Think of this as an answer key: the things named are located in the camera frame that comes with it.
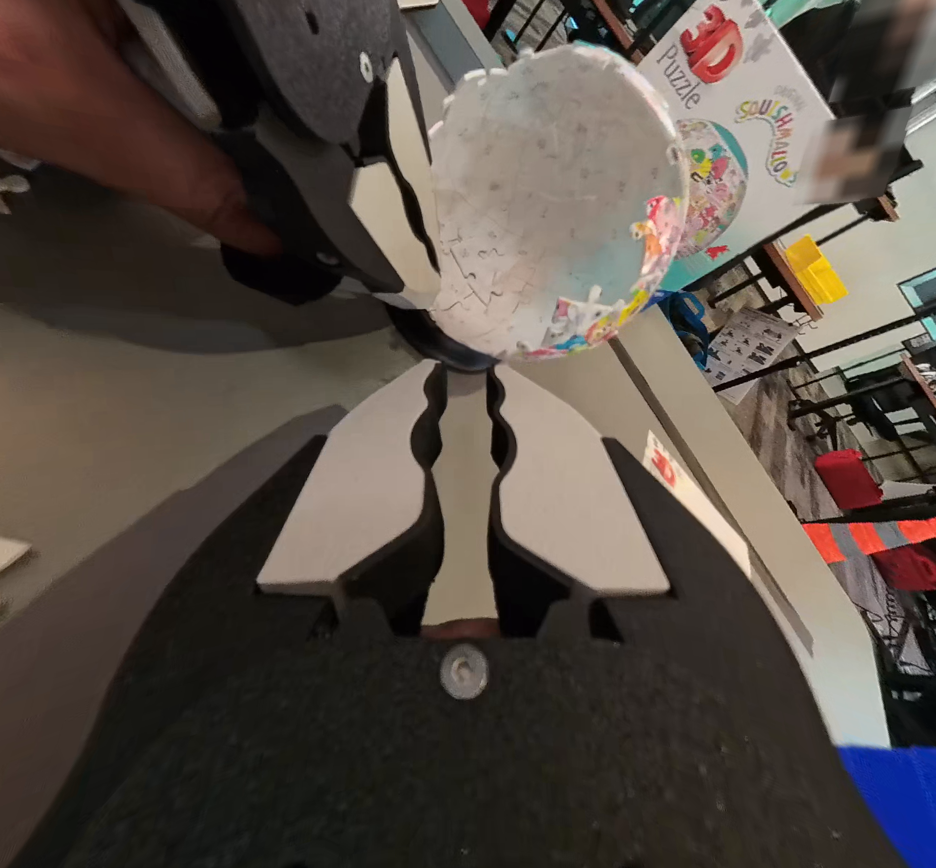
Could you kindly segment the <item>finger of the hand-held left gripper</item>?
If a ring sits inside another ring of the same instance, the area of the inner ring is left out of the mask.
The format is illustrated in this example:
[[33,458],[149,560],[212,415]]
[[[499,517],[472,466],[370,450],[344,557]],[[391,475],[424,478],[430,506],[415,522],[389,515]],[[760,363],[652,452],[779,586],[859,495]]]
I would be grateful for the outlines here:
[[432,263],[437,257],[439,222],[431,180],[418,180],[417,191],[417,211],[427,243],[413,229],[403,192],[386,161],[358,167],[354,173],[350,208],[399,279],[396,284],[368,284],[380,300],[434,300],[440,292],[440,272]]
[[438,228],[429,153],[400,61],[392,61],[385,81],[392,159],[418,205],[423,227]]

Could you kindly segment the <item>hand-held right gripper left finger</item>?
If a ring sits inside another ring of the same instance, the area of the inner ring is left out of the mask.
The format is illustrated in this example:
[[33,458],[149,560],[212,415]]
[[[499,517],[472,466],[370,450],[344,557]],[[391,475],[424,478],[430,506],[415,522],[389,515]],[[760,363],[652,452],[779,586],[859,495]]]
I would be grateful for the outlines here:
[[446,369],[424,360],[331,429],[256,577],[261,593],[323,597],[338,614],[372,601],[396,635],[420,634],[445,548],[432,468],[447,403]]

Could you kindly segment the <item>row of white puzzle pieces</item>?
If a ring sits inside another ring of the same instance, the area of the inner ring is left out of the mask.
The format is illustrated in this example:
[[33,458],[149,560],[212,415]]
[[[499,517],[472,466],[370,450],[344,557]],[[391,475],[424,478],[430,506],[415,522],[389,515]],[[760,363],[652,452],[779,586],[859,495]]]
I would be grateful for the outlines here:
[[[1,178],[1,214],[11,214],[8,199],[30,190],[29,180],[18,172],[3,174]],[[1,535],[1,573],[5,574],[35,552],[33,543],[9,535]]]

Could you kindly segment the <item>colourful puzzle box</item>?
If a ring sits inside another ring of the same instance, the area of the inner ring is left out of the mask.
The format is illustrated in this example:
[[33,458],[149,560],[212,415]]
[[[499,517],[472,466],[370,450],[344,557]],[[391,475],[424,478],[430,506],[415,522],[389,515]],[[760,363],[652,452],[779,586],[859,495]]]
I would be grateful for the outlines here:
[[662,287],[690,289],[811,209],[800,169],[833,115],[758,0],[696,0],[638,70],[682,138],[684,232]]

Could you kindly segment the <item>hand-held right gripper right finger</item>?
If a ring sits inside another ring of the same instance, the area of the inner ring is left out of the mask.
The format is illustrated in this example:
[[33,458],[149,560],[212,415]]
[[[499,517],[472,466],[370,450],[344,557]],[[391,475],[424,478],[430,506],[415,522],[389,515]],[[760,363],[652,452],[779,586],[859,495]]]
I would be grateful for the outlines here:
[[487,568],[500,633],[619,640],[610,605],[672,586],[607,444],[573,406],[506,365],[487,375],[496,475]]

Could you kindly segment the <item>yellow storage box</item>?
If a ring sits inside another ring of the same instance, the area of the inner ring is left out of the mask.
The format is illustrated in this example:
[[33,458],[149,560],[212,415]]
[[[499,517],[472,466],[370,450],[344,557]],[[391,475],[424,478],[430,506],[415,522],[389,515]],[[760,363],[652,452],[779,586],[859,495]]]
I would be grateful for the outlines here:
[[848,288],[811,235],[805,235],[790,244],[782,254],[816,305],[832,304],[849,295]]

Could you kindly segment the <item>red cloth bag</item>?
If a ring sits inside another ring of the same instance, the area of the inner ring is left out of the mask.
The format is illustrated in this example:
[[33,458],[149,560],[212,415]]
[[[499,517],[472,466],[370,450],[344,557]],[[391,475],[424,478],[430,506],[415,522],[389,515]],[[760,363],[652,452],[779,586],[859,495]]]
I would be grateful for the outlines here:
[[[933,484],[899,481],[880,483],[872,476],[857,451],[825,453],[816,459],[814,467],[841,514],[833,520],[813,522],[935,519]],[[840,563],[870,560],[890,588],[911,593],[932,593],[935,589],[934,539],[871,557],[860,555]]]

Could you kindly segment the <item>person's left hand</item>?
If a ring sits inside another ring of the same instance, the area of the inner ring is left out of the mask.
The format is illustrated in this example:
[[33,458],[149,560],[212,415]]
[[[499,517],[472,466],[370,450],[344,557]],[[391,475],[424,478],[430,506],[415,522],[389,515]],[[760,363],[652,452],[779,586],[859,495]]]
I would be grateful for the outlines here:
[[256,256],[281,250],[228,157],[120,53],[114,0],[1,0],[2,151],[158,207]]

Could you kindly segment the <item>blue plastic bin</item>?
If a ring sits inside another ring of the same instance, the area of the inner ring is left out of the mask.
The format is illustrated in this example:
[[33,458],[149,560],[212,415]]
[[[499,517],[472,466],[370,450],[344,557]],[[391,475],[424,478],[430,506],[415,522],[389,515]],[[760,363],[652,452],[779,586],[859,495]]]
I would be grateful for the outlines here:
[[850,745],[838,753],[904,861],[935,866],[935,748]]

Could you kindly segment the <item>colourful puzzle ball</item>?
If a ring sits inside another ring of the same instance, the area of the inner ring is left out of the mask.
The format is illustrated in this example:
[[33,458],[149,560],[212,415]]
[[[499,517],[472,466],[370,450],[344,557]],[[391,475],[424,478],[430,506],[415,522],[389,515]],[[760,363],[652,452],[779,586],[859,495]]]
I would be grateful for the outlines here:
[[615,336],[683,235],[687,155],[661,94],[575,42],[466,74],[429,134],[441,232],[439,332],[497,361]]

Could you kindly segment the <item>black ball stand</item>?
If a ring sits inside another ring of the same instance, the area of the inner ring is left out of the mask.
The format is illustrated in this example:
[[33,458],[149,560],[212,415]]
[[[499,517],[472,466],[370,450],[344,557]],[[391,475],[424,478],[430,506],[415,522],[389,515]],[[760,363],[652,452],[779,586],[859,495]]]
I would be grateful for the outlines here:
[[386,303],[390,322],[404,342],[424,359],[437,361],[462,374],[492,369],[498,360],[463,345],[443,332],[429,312],[399,308]]

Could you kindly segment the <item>white puzzle leaflet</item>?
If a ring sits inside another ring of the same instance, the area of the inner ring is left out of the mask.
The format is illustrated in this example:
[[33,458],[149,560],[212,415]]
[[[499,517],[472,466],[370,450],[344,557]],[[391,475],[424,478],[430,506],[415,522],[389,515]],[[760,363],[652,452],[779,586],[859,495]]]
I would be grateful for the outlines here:
[[751,580],[752,559],[748,544],[652,431],[647,434],[642,464],[649,474],[666,487],[685,510],[706,528]]

